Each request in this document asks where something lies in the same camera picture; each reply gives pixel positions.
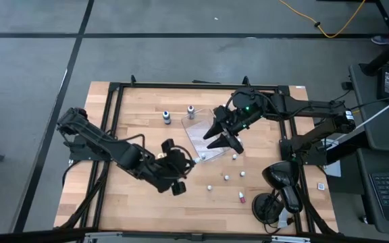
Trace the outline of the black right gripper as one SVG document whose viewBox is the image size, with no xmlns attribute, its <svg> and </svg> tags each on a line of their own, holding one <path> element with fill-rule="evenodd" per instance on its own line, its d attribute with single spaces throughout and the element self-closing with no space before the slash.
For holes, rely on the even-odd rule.
<svg viewBox="0 0 389 243">
<path fill-rule="evenodd" d="M 203 136 L 203 139 L 206 140 L 223 132 L 229 133 L 232 136 L 221 134 L 219 138 L 207 145 L 207 148 L 216 149 L 229 147 L 236 153 L 242 154 L 244 152 L 244 148 L 235 136 L 237 136 L 243 129 L 249 129 L 251 124 L 261 119 L 263 117 L 262 110 L 243 108 L 231 111 L 220 105 L 213 110 L 213 113 L 215 115 L 213 123 Z"/>
</svg>

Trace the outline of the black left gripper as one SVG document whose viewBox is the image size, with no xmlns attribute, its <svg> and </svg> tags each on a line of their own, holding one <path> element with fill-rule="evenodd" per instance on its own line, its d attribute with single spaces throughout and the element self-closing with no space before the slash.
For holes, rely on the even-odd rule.
<svg viewBox="0 0 389 243">
<path fill-rule="evenodd" d="M 195 161 L 191 156 L 186 157 L 171 138 L 165 140 L 161 148 L 165 156 L 157 160 L 159 165 L 158 191 L 162 193 L 171 189 L 174 196 L 185 193 L 186 186 L 180 178 L 185 178 L 190 173 L 195 166 Z"/>
</svg>

